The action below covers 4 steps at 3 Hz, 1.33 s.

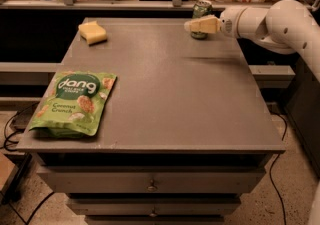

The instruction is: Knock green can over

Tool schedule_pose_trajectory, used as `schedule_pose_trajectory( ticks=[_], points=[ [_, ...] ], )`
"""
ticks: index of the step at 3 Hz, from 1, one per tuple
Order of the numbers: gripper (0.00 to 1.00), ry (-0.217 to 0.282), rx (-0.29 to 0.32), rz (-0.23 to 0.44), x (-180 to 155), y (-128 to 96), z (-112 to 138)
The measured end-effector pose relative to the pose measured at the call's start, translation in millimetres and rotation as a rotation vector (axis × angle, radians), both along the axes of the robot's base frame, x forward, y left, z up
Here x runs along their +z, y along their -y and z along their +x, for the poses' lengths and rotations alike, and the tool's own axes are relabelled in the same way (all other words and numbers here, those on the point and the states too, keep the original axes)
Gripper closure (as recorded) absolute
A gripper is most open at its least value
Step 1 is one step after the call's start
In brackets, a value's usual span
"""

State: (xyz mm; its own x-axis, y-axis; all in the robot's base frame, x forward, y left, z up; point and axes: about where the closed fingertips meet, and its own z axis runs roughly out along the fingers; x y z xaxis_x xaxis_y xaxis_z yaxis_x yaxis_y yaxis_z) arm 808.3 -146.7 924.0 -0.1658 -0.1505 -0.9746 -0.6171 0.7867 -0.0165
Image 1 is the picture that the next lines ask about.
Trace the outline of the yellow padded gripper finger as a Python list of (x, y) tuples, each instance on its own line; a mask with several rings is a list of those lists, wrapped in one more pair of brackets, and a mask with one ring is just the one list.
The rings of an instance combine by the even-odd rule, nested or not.
[(189, 32), (214, 34), (220, 31), (220, 20), (215, 15), (194, 18), (184, 23), (184, 29)]

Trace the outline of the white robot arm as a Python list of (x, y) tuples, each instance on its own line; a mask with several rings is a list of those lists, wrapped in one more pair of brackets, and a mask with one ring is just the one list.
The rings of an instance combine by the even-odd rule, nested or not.
[(281, 0), (269, 8), (228, 6), (217, 18), (205, 15), (187, 21), (188, 32), (249, 39), (279, 54), (298, 53), (320, 80), (320, 26), (308, 8), (296, 0)]

